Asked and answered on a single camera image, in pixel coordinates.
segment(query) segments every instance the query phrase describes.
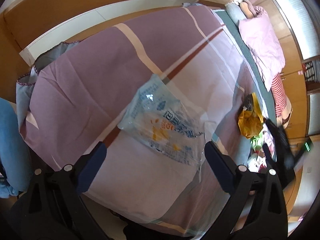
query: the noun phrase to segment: white plastic bag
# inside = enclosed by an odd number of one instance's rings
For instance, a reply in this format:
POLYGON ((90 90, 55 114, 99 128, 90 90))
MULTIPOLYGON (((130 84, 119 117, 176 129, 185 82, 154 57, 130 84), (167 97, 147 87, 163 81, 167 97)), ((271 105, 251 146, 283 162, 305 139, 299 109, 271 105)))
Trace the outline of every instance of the white plastic bag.
POLYGON ((138 89, 118 127, 177 162, 201 166, 205 139, 200 116, 155 74, 138 89))

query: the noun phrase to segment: red striped pants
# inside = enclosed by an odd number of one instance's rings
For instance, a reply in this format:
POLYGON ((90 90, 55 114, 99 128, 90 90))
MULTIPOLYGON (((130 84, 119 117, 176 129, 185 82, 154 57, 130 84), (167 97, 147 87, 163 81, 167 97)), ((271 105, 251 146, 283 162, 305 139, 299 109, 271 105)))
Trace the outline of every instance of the red striped pants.
POLYGON ((279 73, 272 81, 271 92, 275 100, 276 117, 280 117, 281 112, 287 106, 287 96, 284 93, 284 88, 279 73))

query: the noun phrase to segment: pink cloth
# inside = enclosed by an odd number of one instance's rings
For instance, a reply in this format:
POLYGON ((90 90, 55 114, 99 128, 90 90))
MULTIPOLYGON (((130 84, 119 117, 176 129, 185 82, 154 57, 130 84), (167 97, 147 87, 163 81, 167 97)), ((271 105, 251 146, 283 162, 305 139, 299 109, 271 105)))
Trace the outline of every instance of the pink cloth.
POLYGON ((283 69, 285 60, 268 13, 260 6, 254 6, 254 9, 257 17, 240 20, 239 31, 251 51, 267 91, 270 91, 272 80, 283 69))

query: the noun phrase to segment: gray pillow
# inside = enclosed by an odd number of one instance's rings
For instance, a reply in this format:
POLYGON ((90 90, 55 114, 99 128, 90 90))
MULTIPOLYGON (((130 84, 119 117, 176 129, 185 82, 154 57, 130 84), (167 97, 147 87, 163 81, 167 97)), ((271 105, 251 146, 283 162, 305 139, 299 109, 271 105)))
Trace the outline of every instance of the gray pillow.
POLYGON ((244 15, 242 10, 239 6, 237 6, 235 3, 228 3, 226 5, 226 11, 228 15, 230 16, 231 20, 234 22, 235 25, 239 26, 239 21, 244 20, 247 17, 244 15))

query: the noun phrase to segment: blue towel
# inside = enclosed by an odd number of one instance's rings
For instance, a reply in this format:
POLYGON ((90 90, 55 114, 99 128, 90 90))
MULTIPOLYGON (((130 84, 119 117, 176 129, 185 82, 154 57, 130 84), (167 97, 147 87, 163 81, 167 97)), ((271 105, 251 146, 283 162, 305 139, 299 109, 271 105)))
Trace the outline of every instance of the blue towel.
POLYGON ((0 98, 0 162, 7 176, 0 182, 0 197, 17 196, 28 189, 33 171, 28 146, 18 131, 11 104, 0 98))

